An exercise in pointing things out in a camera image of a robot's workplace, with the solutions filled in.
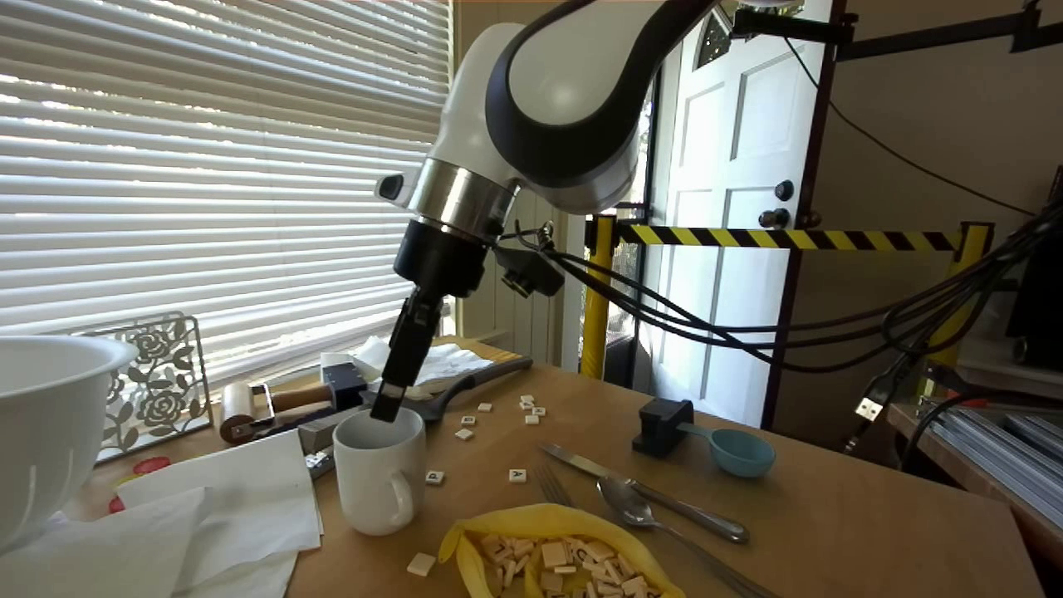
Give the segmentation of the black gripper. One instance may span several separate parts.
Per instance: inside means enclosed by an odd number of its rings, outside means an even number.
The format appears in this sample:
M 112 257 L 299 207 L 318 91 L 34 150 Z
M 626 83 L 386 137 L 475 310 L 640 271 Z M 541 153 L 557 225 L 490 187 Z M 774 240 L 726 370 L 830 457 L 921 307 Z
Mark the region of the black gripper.
M 484 271 L 484 245 L 429 224 L 409 224 L 396 257 L 396 271 L 413 281 L 390 338 L 384 385 L 368 415 L 393 423 L 405 402 L 405 385 L 418 379 L 436 338 L 443 299 L 469 295 Z

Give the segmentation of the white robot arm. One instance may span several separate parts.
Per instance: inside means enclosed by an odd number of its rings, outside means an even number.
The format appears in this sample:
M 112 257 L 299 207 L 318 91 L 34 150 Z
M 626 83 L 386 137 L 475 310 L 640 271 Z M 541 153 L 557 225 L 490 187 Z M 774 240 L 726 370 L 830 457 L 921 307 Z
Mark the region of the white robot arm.
M 490 245 L 532 190 L 565 212 L 616 207 L 635 181 L 635 130 L 667 54 L 719 0 L 563 0 L 532 23 L 475 38 L 418 171 L 384 175 L 413 212 L 393 270 L 413 281 L 390 337 L 371 415 L 393 423 L 443 299 L 483 281 Z

